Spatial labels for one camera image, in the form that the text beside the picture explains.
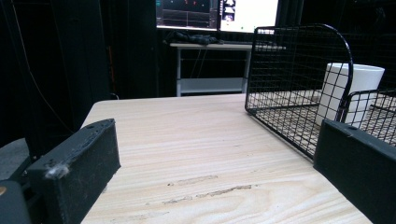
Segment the white desk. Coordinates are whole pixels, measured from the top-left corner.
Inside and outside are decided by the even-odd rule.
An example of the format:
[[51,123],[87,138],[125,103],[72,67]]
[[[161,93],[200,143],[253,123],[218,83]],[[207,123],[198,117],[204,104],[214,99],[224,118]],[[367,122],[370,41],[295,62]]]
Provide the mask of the white desk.
[[244,109],[245,94],[104,101],[121,168],[83,223],[370,221]]
[[[216,91],[241,91],[246,92],[248,84],[248,70],[251,57],[250,45],[229,45],[229,44],[181,44],[172,43],[171,47],[177,48],[177,96],[182,93],[196,92],[216,92]],[[224,78],[181,78],[181,51],[183,49],[204,49],[204,50],[242,50],[247,53],[245,62],[245,72],[243,77]]]

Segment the black monitor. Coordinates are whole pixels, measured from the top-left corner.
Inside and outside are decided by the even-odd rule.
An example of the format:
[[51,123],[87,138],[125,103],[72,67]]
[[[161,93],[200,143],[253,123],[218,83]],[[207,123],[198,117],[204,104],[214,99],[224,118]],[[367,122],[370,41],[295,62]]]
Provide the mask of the black monitor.
[[157,28],[217,31],[218,0],[156,0]]
[[278,0],[220,0],[219,30],[253,33],[258,26],[275,26]]

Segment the wire mesh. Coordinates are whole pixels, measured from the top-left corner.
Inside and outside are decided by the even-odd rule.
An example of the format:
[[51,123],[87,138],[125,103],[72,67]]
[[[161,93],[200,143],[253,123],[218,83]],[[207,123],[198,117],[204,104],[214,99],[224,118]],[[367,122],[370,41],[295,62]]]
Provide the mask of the wire mesh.
[[[322,24],[259,27],[245,108],[309,158],[323,119],[349,123],[395,145],[396,49],[391,40],[393,36],[341,35]],[[378,90],[350,92],[353,67],[358,66],[352,59],[385,68]]]

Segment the white cup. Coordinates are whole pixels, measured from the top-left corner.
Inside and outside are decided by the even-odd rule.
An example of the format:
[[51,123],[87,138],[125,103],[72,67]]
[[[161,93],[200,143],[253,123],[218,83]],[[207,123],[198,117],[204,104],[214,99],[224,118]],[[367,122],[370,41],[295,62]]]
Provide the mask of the white cup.
[[[353,78],[349,93],[376,90],[385,69],[363,64],[353,64]],[[348,79],[347,63],[328,63],[315,123],[320,125],[324,118],[335,120],[341,97]],[[373,95],[361,94],[352,98],[345,123],[359,127]]]

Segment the desk leg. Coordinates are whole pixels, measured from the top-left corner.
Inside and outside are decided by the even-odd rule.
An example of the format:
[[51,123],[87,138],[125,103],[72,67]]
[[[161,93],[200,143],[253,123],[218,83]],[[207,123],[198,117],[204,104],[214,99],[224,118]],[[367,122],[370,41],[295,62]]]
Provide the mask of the desk leg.
[[251,50],[247,51],[247,60],[245,62],[245,74],[242,78],[242,93],[246,93],[248,89],[248,71],[250,69]]
[[181,96],[181,49],[177,49],[177,80],[176,80],[177,97]]

